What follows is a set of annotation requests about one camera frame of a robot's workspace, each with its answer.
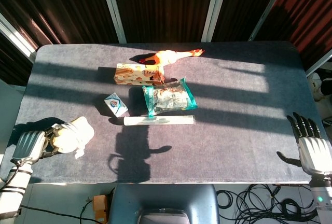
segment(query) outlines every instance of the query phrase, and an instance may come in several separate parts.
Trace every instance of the biscuit box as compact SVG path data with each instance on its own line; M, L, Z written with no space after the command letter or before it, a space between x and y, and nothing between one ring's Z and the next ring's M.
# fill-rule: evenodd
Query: biscuit box
M158 65L118 63L114 81L120 85L161 85L164 81L164 69Z

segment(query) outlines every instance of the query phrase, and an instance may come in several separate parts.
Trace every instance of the small box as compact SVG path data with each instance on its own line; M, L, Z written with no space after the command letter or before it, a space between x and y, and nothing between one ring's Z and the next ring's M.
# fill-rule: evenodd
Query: small box
M161 85L164 81L164 69L159 65L118 63L114 81L120 85Z
M96 195L93 197L93 211L97 221L104 224L108 222L109 209L105 195Z
M116 117L120 117L122 114L128 111L128 108L116 93L112 93L110 96L104 99L104 101Z

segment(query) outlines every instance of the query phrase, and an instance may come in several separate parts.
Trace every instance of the white sneaker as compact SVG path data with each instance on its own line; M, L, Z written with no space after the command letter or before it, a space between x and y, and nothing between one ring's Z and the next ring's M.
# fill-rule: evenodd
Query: white sneaker
M312 73L308 77L309 86L315 101L320 101L324 95L321 93L322 80L317 73Z

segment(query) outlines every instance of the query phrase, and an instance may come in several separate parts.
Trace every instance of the gray chair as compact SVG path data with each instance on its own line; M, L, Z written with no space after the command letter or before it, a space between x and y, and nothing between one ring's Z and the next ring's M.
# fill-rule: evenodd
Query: gray chair
M216 192L208 184L118 184L109 224L219 224Z

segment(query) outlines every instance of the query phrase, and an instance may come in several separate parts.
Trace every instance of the metal frame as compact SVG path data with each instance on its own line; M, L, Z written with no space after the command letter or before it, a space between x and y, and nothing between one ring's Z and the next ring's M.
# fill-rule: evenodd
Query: metal frame
M112 17L112 21L114 24L114 28L116 31L116 34L119 39L119 43L121 44L126 44L126 36L125 36L125 31L123 30L122 22L121 22L121 17L120 17L120 12L118 5L116 3L116 0L106 0L107 5L108 5L108 10L109 13Z
M201 42L211 42L224 0L210 0Z
M261 26L263 25L266 17L268 16L268 14L270 13L272 6L274 5L276 0L270 0L269 4L267 5L267 7L265 8L263 14L261 15L260 19L258 20L254 30L252 31L249 40L248 41L253 41L256 38L257 33L259 32Z
M322 58L320 58L315 64L313 64L307 71L306 76L308 77L313 72L315 72L318 68L320 68L325 62L330 60L332 58L332 49L330 49L329 52L327 52L325 55L323 55Z
M0 13L0 32L31 62L34 63L36 50Z

